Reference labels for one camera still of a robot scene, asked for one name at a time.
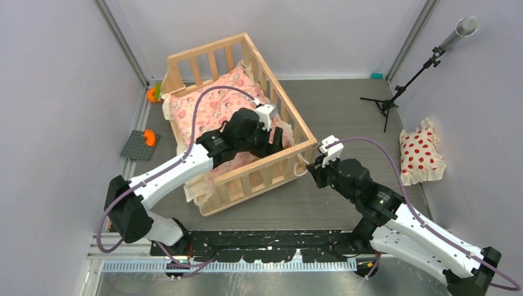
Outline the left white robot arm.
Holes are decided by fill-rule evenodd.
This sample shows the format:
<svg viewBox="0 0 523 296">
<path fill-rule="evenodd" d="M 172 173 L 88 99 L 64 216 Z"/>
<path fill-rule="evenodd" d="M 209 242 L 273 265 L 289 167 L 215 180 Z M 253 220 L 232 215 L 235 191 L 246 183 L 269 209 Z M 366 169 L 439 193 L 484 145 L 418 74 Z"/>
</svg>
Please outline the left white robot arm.
<svg viewBox="0 0 523 296">
<path fill-rule="evenodd" d="M 264 158 L 283 149 L 282 129 L 272 128 L 277 114 L 273 104 L 256 109 L 241 108 L 224 127 L 205 132 L 187 150 L 157 168 L 125 180 L 111 180 L 105 211 L 123 242 L 140 239 L 161 242 L 174 255 L 184 254 L 189 239 L 181 223 L 150 212 L 151 208 L 174 189 L 206 174 L 248 152 Z"/>
</svg>

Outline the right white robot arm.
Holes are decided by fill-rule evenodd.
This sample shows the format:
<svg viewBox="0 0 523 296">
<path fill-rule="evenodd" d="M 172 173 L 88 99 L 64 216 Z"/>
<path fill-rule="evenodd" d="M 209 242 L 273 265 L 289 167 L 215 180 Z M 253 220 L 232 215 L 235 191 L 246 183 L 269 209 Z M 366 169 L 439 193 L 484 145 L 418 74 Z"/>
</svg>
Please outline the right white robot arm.
<svg viewBox="0 0 523 296">
<path fill-rule="evenodd" d="M 352 232 L 353 249 L 393 255 L 432 275 L 452 295 L 487 293 L 494 277 L 488 266 L 499 264 L 499 251 L 469 244 L 411 211 L 402 195 L 374 182 L 358 160 L 323 158 L 307 165 L 317 187 L 337 191 L 362 215 Z"/>
</svg>

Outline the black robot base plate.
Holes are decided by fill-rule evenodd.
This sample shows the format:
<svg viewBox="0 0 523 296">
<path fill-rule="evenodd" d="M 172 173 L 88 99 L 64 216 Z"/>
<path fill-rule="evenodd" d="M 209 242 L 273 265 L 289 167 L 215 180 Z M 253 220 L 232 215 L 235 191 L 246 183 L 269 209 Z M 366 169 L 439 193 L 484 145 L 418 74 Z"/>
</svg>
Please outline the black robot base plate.
<svg viewBox="0 0 523 296">
<path fill-rule="evenodd" d="M 304 263 L 343 262 L 360 255 L 375 259 L 369 245 L 357 245 L 351 230 L 190 231 L 181 246 L 166 247 L 173 257 L 190 256 L 198 263 L 288 263 L 300 256 Z"/>
</svg>

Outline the wooden slatted pet bed frame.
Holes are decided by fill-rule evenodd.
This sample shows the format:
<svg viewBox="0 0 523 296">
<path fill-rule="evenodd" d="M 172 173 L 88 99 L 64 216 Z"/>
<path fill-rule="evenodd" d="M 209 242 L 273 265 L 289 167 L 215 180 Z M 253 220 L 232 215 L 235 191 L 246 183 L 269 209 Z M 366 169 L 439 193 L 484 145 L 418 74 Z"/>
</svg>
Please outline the wooden slatted pet bed frame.
<svg viewBox="0 0 523 296">
<path fill-rule="evenodd" d="M 221 39 L 168 56 L 162 81 L 163 114 L 170 122 L 177 151 L 188 146 L 192 111 L 185 97 L 198 96 L 221 82 L 245 88 L 264 103 L 278 106 L 275 122 L 283 129 L 283 150 L 265 158 L 242 154 L 183 186 L 200 214 L 211 216 L 306 173 L 317 141 L 248 34 Z"/>
</svg>

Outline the pink unicorn print cushion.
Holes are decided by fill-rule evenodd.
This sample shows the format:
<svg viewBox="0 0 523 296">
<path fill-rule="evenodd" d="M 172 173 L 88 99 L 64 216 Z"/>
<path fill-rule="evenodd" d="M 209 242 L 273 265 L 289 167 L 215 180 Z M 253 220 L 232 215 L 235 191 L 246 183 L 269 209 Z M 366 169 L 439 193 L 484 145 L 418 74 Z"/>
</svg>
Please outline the pink unicorn print cushion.
<svg viewBox="0 0 523 296">
<path fill-rule="evenodd" d="M 259 85 L 254 82 L 252 68 L 246 67 L 242 62 L 229 73 L 221 75 L 218 80 L 209 86 L 232 86 L 245 91 L 263 104 L 270 102 Z M 163 99 L 163 116 L 166 120 L 175 124 L 177 154 L 186 150 L 191 142 L 194 108 L 196 100 L 202 92 L 199 89 L 185 96 L 177 96 L 173 93 L 161 95 Z M 198 138 L 206 131 L 219 128 L 224 121 L 230 120 L 233 113 L 241 108 L 254 109 L 255 104 L 246 95 L 234 90 L 214 89 L 210 91 L 204 96 L 198 107 L 196 137 Z M 257 158 L 254 155 L 243 152 L 237 154 L 233 160 L 220 165 L 207 174 L 202 174 L 189 180 L 183 186 L 186 201 L 191 202 L 201 196 L 204 198 L 209 197 L 213 191 L 212 184 L 215 178 L 256 160 Z"/>
</svg>

